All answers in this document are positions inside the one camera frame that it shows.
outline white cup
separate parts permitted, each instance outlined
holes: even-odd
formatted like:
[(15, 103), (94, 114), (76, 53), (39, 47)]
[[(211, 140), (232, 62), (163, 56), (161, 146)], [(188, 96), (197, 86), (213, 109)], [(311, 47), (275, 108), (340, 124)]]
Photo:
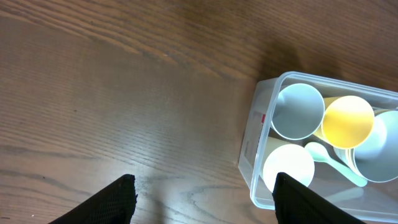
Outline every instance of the white cup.
[(309, 137), (321, 125), (325, 103), (311, 85), (297, 83), (285, 86), (278, 94), (271, 128), (290, 140)]
[(354, 149), (337, 149), (336, 155), (356, 174), (383, 183), (398, 177), (398, 111), (375, 111), (374, 128)]
[(306, 187), (315, 173), (311, 154), (302, 146), (268, 137), (260, 176), (273, 192), (279, 172), (285, 172)]

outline wood grain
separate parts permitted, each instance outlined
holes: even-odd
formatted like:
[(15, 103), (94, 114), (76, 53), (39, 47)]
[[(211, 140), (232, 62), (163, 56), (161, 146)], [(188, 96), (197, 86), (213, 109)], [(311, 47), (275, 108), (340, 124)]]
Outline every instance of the wood grain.
[(237, 168), (256, 82), (297, 70), (398, 91), (397, 8), (3, 0), (1, 223), (49, 222), (125, 173), (133, 223), (276, 223)]

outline plastic spoon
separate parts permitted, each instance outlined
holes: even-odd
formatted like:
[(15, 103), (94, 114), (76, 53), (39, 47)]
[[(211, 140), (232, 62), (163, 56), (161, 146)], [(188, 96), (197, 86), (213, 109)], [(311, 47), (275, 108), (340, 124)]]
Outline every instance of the plastic spoon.
[(358, 187), (364, 187), (366, 184), (368, 184), (368, 180), (356, 175), (350, 168), (332, 159), (329, 156), (326, 148), (321, 144), (317, 142), (310, 142), (305, 146), (305, 149), (310, 152), (315, 162), (326, 162)]

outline gray cup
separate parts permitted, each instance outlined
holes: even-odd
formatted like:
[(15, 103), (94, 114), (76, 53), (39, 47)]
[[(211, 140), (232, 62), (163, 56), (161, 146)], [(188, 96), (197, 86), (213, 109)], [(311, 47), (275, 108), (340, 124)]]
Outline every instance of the gray cup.
[(283, 138), (300, 140), (320, 127), (324, 114), (320, 92), (311, 85), (297, 83), (280, 91), (271, 127)]

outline spoon handle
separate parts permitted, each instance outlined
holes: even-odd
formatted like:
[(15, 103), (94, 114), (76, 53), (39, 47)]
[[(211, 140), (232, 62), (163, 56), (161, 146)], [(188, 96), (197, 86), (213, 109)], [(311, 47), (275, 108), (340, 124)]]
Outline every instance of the spoon handle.
[(352, 181), (355, 185), (358, 187), (364, 187), (366, 184), (368, 184), (368, 180), (366, 180), (363, 177), (360, 177), (356, 175), (350, 168), (344, 166), (343, 164), (335, 161), (334, 159), (330, 158), (328, 160), (329, 165), (331, 165), (333, 168), (335, 168), (338, 172), (343, 174), (347, 179)]

